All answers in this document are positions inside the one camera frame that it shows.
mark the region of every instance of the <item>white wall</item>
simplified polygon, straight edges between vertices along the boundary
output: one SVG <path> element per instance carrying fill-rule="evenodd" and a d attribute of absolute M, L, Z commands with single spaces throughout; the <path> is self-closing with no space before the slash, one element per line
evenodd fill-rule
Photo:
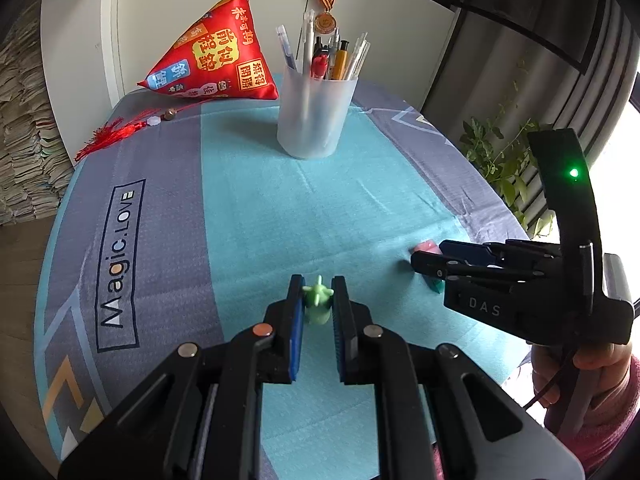
<path fill-rule="evenodd" d="M 118 36 L 125 91 L 218 0 L 118 0 Z M 318 0 L 309 0 L 316 10 Z M 256 34 L 273 73 L 284 66 L 275 28 L 284 23 L 298 46 L 306 0 L 250 0 Z M 332 14 L 343 39 L 367 31 L 372 45 L 361 77 L 384 85 L 414 107 L 426 97 L 454 17 L 431 0 L 336 0 Z"/>
<path fill-rule="evenodd" d="M 69 157 L 137 88 L 175 40 L 218 0 L 42 0 L 42 59 L 53 113 Z M 318 0 L 309 5 L 321 10 Z M 273 73 L 284 60 L 275 29 L 298 45 L 307 0 L 250 0 Z M 419 108 L 447 42 L 453 12 L 431 0 L 336 0 L 342 38 L 369 33 L 361 78 Z"/>
<path fill-rule="evenodd" d="M 137 88 L 164 53 L 219 0 L 118 0 L 118 39 L 126 92 Z M 255 33 L 269 69 L 282 72 L 275 29 L 284 24 L 297 44 L 306 0 L 249 0 Z"/>
<path fill-rule="evenodd" d="M 42 64 L 66 152 L 76 153 L 124 95 L 114 56 L 115 0 L 42 0 Z"/>
<path fill-rule="evenodd" d="M 324 10 L 318 0 L 309 0 Z M 335 0 L 331 14 L 353 46 L 368 32 L 360 78 L 384 85 L 418 110 L 446 47 L 454 13 L 431 0 Z"/>

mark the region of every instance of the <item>translucent plastic cup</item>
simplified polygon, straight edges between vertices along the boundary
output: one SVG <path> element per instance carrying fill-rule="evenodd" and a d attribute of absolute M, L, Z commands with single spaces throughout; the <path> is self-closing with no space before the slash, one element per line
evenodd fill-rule
<path fill-rule="evenodd" d="M 295 158 L 323 158 L 338 146 L 357 80 L 313 79 L 286 67 L 278 142 Z"/>

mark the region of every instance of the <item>triangular pillow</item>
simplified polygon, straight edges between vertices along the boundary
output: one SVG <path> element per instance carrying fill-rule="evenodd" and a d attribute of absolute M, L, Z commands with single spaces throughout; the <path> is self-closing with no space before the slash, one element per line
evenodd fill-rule
<path fill-rule="evenodd" d="M 181 97 L 278 98 L 248 0 L 216 3 L 138 84 Z"/>

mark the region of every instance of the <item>pink sleeve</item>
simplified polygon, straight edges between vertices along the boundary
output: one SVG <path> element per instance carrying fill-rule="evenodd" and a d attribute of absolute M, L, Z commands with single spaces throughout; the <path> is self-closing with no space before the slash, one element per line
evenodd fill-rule
<path fill-rule="evenodd" d="M 433 463 L 436 466 L 436 479 L 444 480 L 444 473 L 442 472 L 442 462 L 440 462 L 440 452 L 438 446 L 433 446 Z"/>
<path fill-rule="evenodd" d="M 638 410 L 640 361 L 631 357 L 625 379 L 590 409 L 574 439 L 564 442 L 588 473 L 599 467 L 626 433 Z"/>

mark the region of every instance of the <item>wooden floor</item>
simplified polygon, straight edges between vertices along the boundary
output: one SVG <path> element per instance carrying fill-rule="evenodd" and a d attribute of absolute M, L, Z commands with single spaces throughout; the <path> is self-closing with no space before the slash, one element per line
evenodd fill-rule
<path fill-rule="evenodd" d="M 33 372 L 33 316 L 54 217 L 0 226 L 0 400 L 22 438 L 55 475 Z"/>

